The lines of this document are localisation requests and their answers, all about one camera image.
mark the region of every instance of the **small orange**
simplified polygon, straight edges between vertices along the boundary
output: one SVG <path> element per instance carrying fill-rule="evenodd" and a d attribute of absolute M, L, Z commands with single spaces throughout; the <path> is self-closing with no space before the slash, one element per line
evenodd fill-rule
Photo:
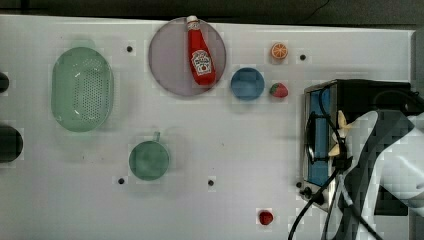
<path fill-rule="evenodd" d="M 271 48 L 271 55 L 275 59 L 282 60 L 287 56 L 287 48 L 282 43 L 275 43 Z"/>

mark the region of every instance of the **red ketchup bottle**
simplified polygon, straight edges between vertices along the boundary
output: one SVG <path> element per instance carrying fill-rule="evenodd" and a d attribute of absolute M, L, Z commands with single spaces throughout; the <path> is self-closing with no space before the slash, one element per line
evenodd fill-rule
<path fill-rule="evenodd" d="M 199 85 L 215 82 L 216 73 L 211 54 L 200 31 L 200 22 L 196 16 L 187 18 L 188 57 L 191 73 Z"/>

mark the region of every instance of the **green cup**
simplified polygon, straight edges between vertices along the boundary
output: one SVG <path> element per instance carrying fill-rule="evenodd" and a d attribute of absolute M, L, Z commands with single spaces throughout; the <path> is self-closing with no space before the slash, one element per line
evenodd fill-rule
<path fill-rule="evenodd" d="M 160 133 L 155 132 L 153 141 L 138 144 L 131 152 L 131 171 L 141 180 L 152 181 L 162 177 L 169 165 L 169 154 L 159 143 Z"/>

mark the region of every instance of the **black knob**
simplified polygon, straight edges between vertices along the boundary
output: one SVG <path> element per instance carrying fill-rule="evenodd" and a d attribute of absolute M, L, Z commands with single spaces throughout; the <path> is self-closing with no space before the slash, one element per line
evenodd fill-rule
<path fill-rule="evenodd" d="M 11 162 L 19 157 L 24 141 L 18 130 L 0 126 L 0 163 Z"/>
<path fill-rule="evenodd" d="M 310 187 L 306 187 L 302 191 L 300 191 L 300 194 L 304 195 L 305 198 L 311 199 L 312 197 L 312 189 Z"/>
<path fill-rule="evenodd" d="M 318 205 L 324 204 L 324 195 L 321 193 L 320 195 L 315 197 L 314 202 L 316 202 Z"/>
<path fill-rule="evenodd" d="M 9 78 L 0 73 L 0 93 L 6 91 L 9 88 Z"/>

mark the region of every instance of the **round plate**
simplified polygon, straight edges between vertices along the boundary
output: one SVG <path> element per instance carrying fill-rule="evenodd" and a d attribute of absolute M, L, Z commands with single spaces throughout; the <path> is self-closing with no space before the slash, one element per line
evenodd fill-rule
<path fill-rule="evenodd" d="M 216 84 L 225 69 L 224 42 L 219 33 L 202 20 L 200 30 L 214 62 Z M 194 81 L 187 56 L 187 38 L 185 18 L 177 18 L 159 29 L 149 48 L 149 66 L 156 81 L 166 90 L 180 96 L 198 95 L 213 87 L 200 86 Z"/>

